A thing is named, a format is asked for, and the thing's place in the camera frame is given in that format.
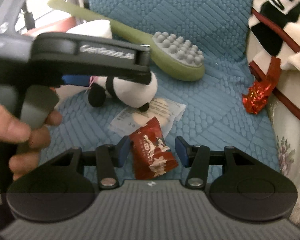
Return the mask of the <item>person's left hand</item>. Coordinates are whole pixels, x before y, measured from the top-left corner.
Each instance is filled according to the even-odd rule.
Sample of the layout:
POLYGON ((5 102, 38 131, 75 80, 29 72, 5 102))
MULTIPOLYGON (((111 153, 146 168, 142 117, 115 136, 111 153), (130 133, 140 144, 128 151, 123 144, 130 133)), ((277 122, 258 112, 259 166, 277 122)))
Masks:
POLYGON ((62 115, 55 110, 59 96, 54 88, 32 86, 28 89, 17 118, 0 102, 0 142, 17 144, 17 154, 8 159, 8 166, 17 180, 34 170, 40 151, 51 142, 48 126, 61 124, 62 115))

